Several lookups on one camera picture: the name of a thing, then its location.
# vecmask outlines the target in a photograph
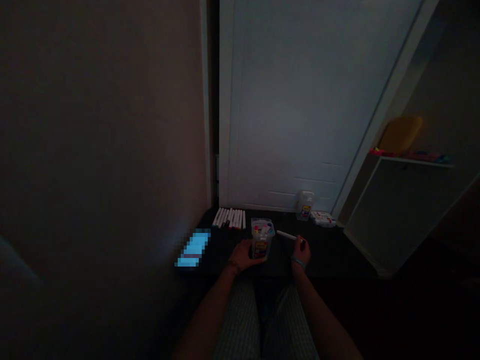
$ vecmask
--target packaging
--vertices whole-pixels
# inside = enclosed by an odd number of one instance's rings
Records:
[[[297,220],[307,221],[315,204],[315,194],[311,191],[301,190],[298,192],[298,203],[296,206]]]
[[[251,258],[269,258],[272,238],[275,236],[275,229],[272,220],[269,218],[251,219]]]
[[[310,213],[310,219],[315,225],[320,225],[324,228],[333,228],[337,226],[337,222],[332,215],[325,211],[312,211]]]

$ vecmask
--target yellow object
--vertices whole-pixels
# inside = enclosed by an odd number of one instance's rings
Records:
[[[420,116],[397,117],[388,124],[378,147],[400,155],[410,149],[423,122]]]

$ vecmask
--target wristband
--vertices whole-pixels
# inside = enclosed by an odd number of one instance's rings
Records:
[[[293,260],[294,262],[296,262],[296,263],[299,263],[299,264],[301,265],[301,267],[303,268],[303,270],[306,269],[307,265],[305,265],[303,261],[298,260],[298,259],[297,259],[295,256],[293,256],[293,255],[291,256],[290,259],[292,259],[292,260]]]

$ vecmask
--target door frame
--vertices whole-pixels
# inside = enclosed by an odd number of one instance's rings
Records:
[[[338,217],[367,156],[370,146],[379,131],[387,110],[409,67],[412,56],[422,38],[439,0],[423,0],[405,38],[398,58],[385,84],[378,104],[363,135],[340,194],[331,210]],[[228,207],[230,163],[230,116],[232,99],[232,61],[234,40],[235,0],[220,1],[220,64],[219,64],[219,159],[218,186],[219,205]]]

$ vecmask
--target leg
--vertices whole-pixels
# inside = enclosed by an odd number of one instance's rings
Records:
[[[259,359],[260,322],[252,282],[237,281],[218,334],[213,359]]]
[[[299,293],[290,284],[280,295],[266,326],[262,356],[266,359],[318,359]]]

